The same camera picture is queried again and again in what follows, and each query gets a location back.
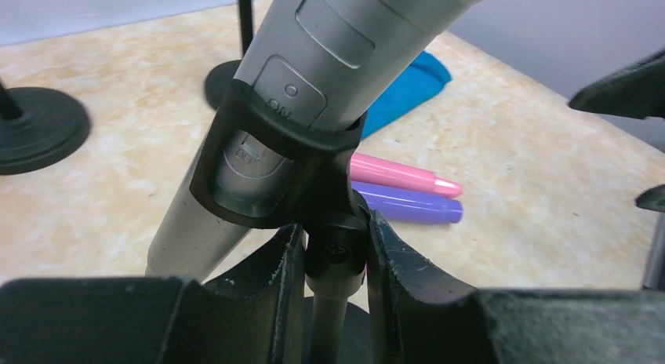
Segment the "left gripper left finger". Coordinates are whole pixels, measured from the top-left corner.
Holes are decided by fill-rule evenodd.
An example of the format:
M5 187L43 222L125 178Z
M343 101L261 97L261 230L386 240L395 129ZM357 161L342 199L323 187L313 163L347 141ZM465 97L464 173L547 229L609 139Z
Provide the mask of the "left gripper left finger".
M298 363L303 229L222 275L22 278L1 288L4 363Z

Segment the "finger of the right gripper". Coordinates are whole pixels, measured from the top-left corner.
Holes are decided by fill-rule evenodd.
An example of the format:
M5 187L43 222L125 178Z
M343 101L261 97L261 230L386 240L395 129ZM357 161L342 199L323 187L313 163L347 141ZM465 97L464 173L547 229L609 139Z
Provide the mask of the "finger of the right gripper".
M578 91L568 107L633 119L664 117L664 51L630 64Z
M642 192L635 200L635 205L639 209L654 211L657 213L665 212L665 184L661 184Z

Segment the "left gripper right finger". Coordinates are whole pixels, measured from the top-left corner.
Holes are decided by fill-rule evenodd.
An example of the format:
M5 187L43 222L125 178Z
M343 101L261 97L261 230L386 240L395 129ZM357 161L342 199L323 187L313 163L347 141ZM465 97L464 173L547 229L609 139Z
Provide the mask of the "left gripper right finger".
M371 218L368 288L377 363L661 363L664 295L479 289Z

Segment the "black mic stand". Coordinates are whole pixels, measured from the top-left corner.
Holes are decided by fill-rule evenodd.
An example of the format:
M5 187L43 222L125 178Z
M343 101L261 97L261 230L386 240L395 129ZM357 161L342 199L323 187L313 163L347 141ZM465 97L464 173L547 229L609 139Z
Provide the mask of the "black mic stand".
M244 56L254 38L253 0L238 0L239 34ZM241 61L231 60L215 66L205 77L204 94L207 104L217 110L228 82L234 77Z
M347 300L365 274L369 215L349 180L351 156L364 119L336 132L308 129L274 113L247 83L228 82L194 168L190 192L213 215L248 228L299 224L308 233L304 258L308 286L314 292L312 363L338 359ZM224 150L238 131L258 139L291 165L285 179L264 188L257 202L240 189L217 180Z
M84 105L57 89L1 88L1 174L28 173L77 151L91 130Z

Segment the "silver grey microphone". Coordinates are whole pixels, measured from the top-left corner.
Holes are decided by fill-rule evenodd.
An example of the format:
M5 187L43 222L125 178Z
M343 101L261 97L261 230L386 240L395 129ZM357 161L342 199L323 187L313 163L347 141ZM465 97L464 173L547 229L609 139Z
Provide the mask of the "silver grey microphone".
M298 126L349 128L424 48L482 0L273 0L234 80L261 107ZM293 182L293 161L233 129L213 156L198 152L207 194L249 216L268 213ZM187 171L147 252L149 276L207 278L249 228L192 193Z

